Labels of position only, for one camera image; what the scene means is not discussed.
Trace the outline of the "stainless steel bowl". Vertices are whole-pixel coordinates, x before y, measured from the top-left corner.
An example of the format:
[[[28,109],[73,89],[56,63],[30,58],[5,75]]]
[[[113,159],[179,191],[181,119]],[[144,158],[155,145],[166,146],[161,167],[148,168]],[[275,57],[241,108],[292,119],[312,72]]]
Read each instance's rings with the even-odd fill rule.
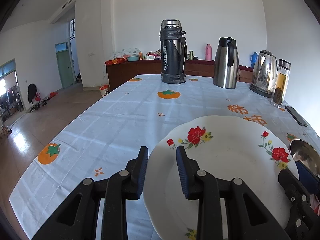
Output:
[[[301,139],[293,139],[289,150],[295,161],[301,161],[315,176],[319,175],[319,154],[310,144]]]

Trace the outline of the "red flower white plate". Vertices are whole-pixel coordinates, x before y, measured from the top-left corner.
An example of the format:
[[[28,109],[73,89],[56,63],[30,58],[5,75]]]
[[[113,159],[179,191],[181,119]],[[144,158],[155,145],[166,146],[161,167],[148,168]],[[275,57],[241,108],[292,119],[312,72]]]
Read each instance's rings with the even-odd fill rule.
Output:
[[[204,116],[173,129],[150,154],[143,189],[146,209],[161,239],[194,239],[199,203],[183,194],[176,150],[216,178],[241,178],[285,227],[290,201],[278,174],[297,167],[286,145],[268,128],[236,116]]]

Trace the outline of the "pink plastic bowl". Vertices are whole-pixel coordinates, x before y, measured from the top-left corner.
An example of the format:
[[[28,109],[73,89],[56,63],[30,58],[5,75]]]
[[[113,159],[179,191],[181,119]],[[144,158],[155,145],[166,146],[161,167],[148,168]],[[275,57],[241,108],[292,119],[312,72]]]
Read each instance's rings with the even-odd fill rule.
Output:
[[[315,194],[310,195],[310,206],[317,216],[320,216],[320,202]]]

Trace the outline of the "black smartphone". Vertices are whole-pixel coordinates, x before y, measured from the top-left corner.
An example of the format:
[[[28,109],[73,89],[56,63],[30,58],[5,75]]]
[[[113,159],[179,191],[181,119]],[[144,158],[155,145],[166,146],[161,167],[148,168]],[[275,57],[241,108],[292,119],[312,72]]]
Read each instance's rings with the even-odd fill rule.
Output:
[[[308,126],[306,121],[302,118],[302,116],[293,107],[286,105],[285,109],[291,114],[291,116],[295,119],[295,121],[300,126],[304,126],[304,127]]]

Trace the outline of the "persimmon print tablecloth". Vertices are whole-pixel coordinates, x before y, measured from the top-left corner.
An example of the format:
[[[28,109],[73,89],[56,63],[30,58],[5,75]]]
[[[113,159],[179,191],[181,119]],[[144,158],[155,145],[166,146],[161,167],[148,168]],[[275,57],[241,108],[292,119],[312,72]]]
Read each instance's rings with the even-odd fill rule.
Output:
[[[81,179],[103,179],[124,166],[145,145],[152,150],[173,128],[205,115],[258,118],[285,144],[305,139],[319,147],[319,136],[302,127],[284,109],[254,94],[247,83],[223,89],[209,77],[189,76],[181,85],[158,75],[139,75],[76,117],[51,142],[52,161],[38,159],[26,169],[9,201],[26,236],[31,238]]]

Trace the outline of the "glass tea bottle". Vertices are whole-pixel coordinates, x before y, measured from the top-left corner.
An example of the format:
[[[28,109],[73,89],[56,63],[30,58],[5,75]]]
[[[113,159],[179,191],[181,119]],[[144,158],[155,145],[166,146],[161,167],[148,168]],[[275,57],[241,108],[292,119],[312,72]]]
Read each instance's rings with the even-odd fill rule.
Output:
[[[284,102],[290,69],[291,63],[289,61],[279,59],[276,85],[271,99],[271,104],[277,108],[281,108]]]

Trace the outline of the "white orange bucket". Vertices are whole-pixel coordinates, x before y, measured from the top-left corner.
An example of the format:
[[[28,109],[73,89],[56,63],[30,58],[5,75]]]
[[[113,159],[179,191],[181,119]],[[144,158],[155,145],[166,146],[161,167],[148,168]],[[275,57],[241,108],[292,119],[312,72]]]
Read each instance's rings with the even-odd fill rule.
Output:
[[[100,94],[102,97],[106,96],[109,93],[110,87],[108,84],[105,84],[101,87],[99,87]]]

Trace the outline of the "dark wood sideboard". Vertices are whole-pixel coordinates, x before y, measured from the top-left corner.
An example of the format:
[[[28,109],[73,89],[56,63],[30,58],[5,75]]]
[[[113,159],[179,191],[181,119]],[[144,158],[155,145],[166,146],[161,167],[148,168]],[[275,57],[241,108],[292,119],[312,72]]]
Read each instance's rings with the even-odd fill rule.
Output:
[[[214,77],[214,61],[193,60],[186,61],[184,73],[191,76]],[[139,60],[123,62],[106,66],[110,91],[115,90],[126,81],[139,74],[160,74],[162,70],[161,60]]]

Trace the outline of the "steel electric kettle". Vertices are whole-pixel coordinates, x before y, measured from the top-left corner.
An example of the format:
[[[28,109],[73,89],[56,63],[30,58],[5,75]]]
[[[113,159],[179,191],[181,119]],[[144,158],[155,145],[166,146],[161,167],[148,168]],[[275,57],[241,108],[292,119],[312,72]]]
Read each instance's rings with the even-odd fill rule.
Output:
[[[275,90],[277,72],[277,58],[268,50],[260,51],[253,67],[250,90],[266,98],[271,98]]]

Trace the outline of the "green door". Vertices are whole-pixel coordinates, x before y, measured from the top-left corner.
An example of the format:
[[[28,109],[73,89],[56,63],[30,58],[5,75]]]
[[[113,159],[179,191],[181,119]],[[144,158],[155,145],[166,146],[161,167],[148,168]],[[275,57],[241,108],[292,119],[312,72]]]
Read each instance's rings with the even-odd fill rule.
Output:
[[[55,50],[62,87],[67,88],[74,83],[74,72],[68,43],[65,42],[56,44]]]

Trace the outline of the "teal basin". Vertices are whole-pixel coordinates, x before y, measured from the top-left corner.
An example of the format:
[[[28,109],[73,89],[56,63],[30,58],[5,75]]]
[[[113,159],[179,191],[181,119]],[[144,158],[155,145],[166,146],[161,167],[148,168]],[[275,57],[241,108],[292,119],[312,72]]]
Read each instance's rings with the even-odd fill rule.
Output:
[[[127,61],[128,62],[135,62],[135,61],[139,61],[140,60],[140,56],[139,55],[132,55],[132,56],[128,56],[127,57]]]

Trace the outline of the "black chair with clothes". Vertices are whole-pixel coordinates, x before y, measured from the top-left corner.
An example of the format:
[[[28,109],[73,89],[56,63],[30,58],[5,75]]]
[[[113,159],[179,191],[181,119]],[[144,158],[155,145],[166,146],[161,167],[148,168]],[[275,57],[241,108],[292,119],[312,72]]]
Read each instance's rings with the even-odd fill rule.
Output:
[[[47,105],[46,100],[42,100],[35,84],[31,83],[28,86],[28,102],[32,104],[30,112],[40,109]]]

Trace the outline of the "pink thermos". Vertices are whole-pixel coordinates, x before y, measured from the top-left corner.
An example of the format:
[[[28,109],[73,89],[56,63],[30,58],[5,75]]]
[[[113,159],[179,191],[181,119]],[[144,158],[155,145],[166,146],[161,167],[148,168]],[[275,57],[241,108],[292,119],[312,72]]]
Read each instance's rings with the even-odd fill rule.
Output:
[[[205,60],[208,62],[212,61],[212,47],[209,43],[206,45],[205,48]]]

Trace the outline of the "black large thermos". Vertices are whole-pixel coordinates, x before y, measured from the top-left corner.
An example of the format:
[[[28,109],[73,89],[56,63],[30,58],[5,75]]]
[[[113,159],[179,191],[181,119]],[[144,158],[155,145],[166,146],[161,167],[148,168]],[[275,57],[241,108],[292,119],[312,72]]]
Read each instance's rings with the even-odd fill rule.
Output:
[[[161,22],[159,38],[161,42],[162,71],[164,83],[185,83],[185,62],[187,60],[187,43],[181,22],[167,19]]]

